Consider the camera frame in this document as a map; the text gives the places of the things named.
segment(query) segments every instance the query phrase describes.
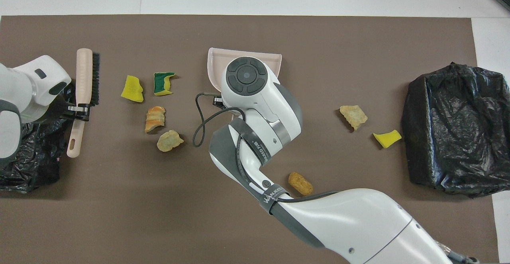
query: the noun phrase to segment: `gray button pad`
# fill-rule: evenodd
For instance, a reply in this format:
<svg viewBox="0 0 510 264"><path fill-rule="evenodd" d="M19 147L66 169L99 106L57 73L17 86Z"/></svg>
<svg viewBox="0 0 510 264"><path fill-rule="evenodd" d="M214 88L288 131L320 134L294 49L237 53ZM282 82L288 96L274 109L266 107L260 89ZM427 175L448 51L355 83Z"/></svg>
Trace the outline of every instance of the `gray button pad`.
<svg viewBox="0 0 510 264"><path fill-rule="evenodd" d="M253 57L239 57L227 67L228 86L241 96L251 96L260 92L267 83L267 70L264 64Z"/></svg>

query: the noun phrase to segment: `black plastic bag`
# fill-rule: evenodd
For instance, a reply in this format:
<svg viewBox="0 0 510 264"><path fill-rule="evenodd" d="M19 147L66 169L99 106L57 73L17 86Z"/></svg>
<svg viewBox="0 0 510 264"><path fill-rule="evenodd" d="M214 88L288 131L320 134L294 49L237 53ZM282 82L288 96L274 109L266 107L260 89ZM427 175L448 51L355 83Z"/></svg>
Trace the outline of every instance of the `black plastic bag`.
<svg viewBox="0 0 510 264"><path fill-rule="evenodd" d="M73 103L75 88L69 85L60 94ZM59 180L60 156L68 142L64 134L72 123L57 119L47 124L24 124L15 160L0 168L0 190L27 193Z"/></svg>
<svg viewBox="0 0 510 264"><path fill-rule="evenodd" d="M472 198L508 190L509 122L500 73L452 63L421 75L402 115L410 180Z"/></svg>

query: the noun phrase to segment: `food scrap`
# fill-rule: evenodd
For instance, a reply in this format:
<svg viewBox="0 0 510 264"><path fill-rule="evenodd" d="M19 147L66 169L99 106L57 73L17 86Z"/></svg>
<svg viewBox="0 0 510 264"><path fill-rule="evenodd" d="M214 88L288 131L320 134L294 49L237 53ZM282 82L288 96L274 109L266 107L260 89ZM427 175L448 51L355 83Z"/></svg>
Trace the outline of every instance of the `food scrap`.
<svg viewBox="0 0 510 264"><path fill-rule="evenodd" d="M140 85L140 79L128 75L126 78L126 84L124 85L124 90L122 90L122 94L120 96L128 100L141 103L143 102L142 92L143 88Z"/></svg>
<svg viewBox="0 0 510 264"><path fill-rule="evenodd" d="M292 172L288 175L288 184L304 196L309 195L314 190L312 184L297 172Z"/></svg>
<svg viewBox="0 0 510 264"><path fill-rule="evenodd" d="M341 106L340 113L345 117L349 124L354 128L354 131L359 129L361 124L367 121L368 117L363 113L361 108L356 106Z"/></svg>
<svg viewBox="0 0 510 264"><path fill-rule="evenodd" d="M172 150L172 148L177 147L178 145L184 142L183 139L179 137L179 134L174 130L169 130L161 135L158 140L158 148L160 151L166 152Z"/></svg>
<svg viewBox="0 0 510 264"><path fill-rule="evenodd" d="M150 132L158 126L165 125L165 114L166 110L163 107L155 106L147 111L145 119L145 132Z"/></svg>
<svg viewBox="0 0 510 264"><path fill-rule="evenodd" d="M170 95L170 77L175 73L154 73L154 95L164 96Z"/></svg>
<svg viewBox="0 0 510 264"><path fill-rule="evenodd" d="M400 133L397 132L397 130L393 130L388 133L383 133L381 135L373 134L375 139L377 139L377 142L381 144L381 146L385 149L387 149L390 145L392 145L394 142L398 141L399 139L402 139L402 136Z"/></svg>

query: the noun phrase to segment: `brown mat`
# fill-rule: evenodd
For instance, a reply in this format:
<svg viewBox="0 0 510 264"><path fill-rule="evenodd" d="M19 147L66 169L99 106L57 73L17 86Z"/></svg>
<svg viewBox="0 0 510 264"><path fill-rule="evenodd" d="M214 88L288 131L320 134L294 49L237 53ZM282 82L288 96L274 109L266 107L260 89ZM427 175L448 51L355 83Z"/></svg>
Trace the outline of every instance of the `brown mat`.
<svg viewBox="0 0 510 264"><path fill-rule="evenodd" d="M82 154L62 159L61 180L26 195L0 193L1 263L346 263L314 250L264 210L209 158L211 133L194 148L194 97L212 92L210 47L281 53L280 82L298 99L304 132L263 171L286 184L297 171L315 192L373 188L401 204L436 240L496 262L492 200L449 196L411 184L402 141L383 150L372 132L400 129L407 84L448 65L476 65L470 19L266 16L2 17L0 61L40 55L73 76L75 52L101 54L100 105ZM175 72L173 95L155 97L154 72ZM145 101L120 97L126 75ZM204 115L216 109L203 101ZM351 133L337 109L358 104L368 122ZM145 113L164 106L167 124L144 133ZM162 153L174 129L185 143Z"/></svg>

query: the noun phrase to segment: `green and yellow sponge piece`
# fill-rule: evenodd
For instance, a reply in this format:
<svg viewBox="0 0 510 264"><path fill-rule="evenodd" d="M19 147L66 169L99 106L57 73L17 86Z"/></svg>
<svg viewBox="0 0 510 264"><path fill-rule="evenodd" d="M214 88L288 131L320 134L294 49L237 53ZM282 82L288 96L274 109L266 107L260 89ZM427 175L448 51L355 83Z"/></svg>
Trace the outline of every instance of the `green and yellow sponge piece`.
<svg viewBox="0 0 510 264"><path fill-rule="evenodd" d="M154 95L170 95L170 77L175 73L154 73Z"/></svg>
<svg viewBox="0 0 510 264"><path fill-rule="evenodd" d="M128 75L124 90L122 90L121 97L135 102L143 102L143 88L140 85L140 80L137 77Z"/></svg>
<svg viewBox="0 0 510 264"><path fill-rule="evenodd" d="M373 134L377 142L381 144L381 146L387 149L394 142L402 139L402 136L397 132L397 130L393 130L388 133L382 133L381 135Z"/></svg>

